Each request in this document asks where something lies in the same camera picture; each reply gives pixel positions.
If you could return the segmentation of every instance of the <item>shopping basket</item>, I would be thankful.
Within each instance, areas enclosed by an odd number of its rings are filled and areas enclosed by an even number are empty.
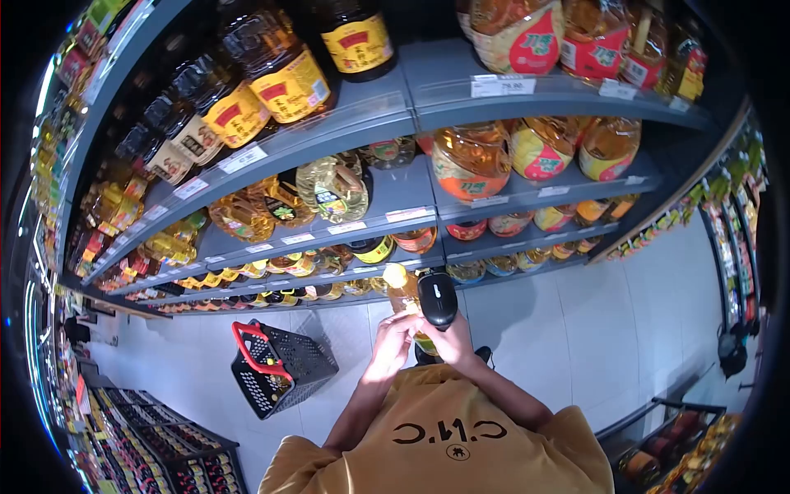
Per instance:
[[[305,401],[337,373],[312,338],[255,319],[232,328],[239,353],[231,371],[261,420]]]

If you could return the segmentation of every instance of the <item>supermarket aisle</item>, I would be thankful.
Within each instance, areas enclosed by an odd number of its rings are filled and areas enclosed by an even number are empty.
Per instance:
[[[715,362],[721,309],[713,263],[697,214],[689,228],[657,238],[625,262],[471,288],[459,292],[459,302],[475,346],[493,348],[497,371],[553,411],[579,405],[597,431]],[[133,317],[118,348],[91,351],[116,385],[145,389],[241,443],[244,475],[255,490],[283,436],[323,442],[371,356],[378,322],[390,313],[381,302],[260,314],[270,326],[322,339],[340,365],[316,395],[265,421],[230,373],[234,315]]]

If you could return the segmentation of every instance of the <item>yellow t-shirt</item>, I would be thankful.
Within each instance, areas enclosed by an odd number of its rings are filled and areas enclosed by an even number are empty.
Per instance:
[[[517,426],[449,365],[401,371],[362,441],[340,457],[283,439],[259,494],[614,492],[577,406],[537,433]]]

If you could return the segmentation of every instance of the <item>person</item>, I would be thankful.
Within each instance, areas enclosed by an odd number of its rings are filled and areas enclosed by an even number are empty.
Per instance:
[[[401,370],[425,333],[442,364]],[[614,492],[611,467],[577,406],[552,413],[472,351],[458,314],[378,325],[373,356],[323,447],[283,439],[259,494]]]

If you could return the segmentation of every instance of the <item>red basket handle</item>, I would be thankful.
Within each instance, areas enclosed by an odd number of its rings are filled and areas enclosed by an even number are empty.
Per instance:
[[[263,374],[282,375],[289,381],[294,380],[291,375],[285,371],[282,360],[277,360],[276,365],[263,365],[256,362],[255,359],[250,355],[250,350],[247,349],[246,345],[244,345],[244,340],[242,339],[241,335],[242,332],[254,334],[255,336],[263,338],[263,341],[269,341],[269,337],[267,337],[261,331],[261,324],[259,322],[256,322],[254,325],[234,322],[231,324],[231,328],[233,328],[233,336],[236,338],[236,344],[239,347],[239,351],[242,353],[242,355],[244,355],[244,359],[247,361],[250,367]]]

